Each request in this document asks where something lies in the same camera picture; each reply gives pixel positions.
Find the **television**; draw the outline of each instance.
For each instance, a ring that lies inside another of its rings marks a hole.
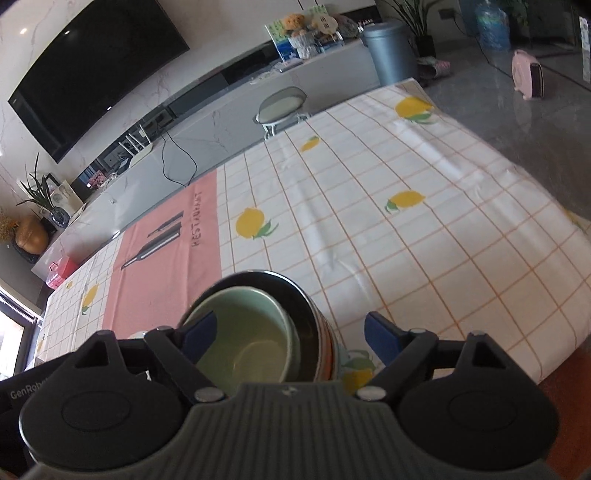
[[[8,102],[59,162],[119,100],[188,49],[156,0],[93,0]]]

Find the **white stool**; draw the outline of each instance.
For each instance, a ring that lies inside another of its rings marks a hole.
[[[278,124],[290,118],[296,117],[298,123],[309,119],[310,114],[301,110],[307,98],[302,89],[288,87],[263,100],[257,115],[252,120],[265,129],[265,140],[275,135]]]

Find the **marble wall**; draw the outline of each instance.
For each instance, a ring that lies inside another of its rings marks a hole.
[[[298,0],[160,0],[190,51],[113,106],[56,164],[7,100],[37,57],[90,1],[18,0],[0,17],[0,206],[11,212],[23,212],[14,207],[22,197],[18,182],[25,179],[25,169],[33,169],[38,151],[40,172],[74,180],[115,138],[162,101],[267,41],[266,22],[301,10]],[[373,0],[337,0],[330,6],[333,11],[348,11],[373,4]],[[313,0],[304,0],[302,5],[309,7]]]

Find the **table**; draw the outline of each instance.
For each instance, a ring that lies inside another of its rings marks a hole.
[[[484,330],[540,382],[591,331],[588,229],[408,80],[254,146],[132,225],[52,294],[38,356],[101,328],[174,325],[212,283],[259,268],[309,294],[357,379],[381,367],[363,338],[377,310],[443,339]]]

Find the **vase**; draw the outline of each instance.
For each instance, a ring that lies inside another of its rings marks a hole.
[[[415,37],[414,42],[417,45],[419,57],[436,57],[435,44],[433,43],[433,37],[431,35],[423,35],[421,37]]]
[[[53,207],[51,211],[51,220],[58,228],[66,228],[70,221],[70,215],[62,207]]]
[[[18,223],[15,243],[25,252],[41,255],[49,244],[49,236],[35,215],[28,215]]]

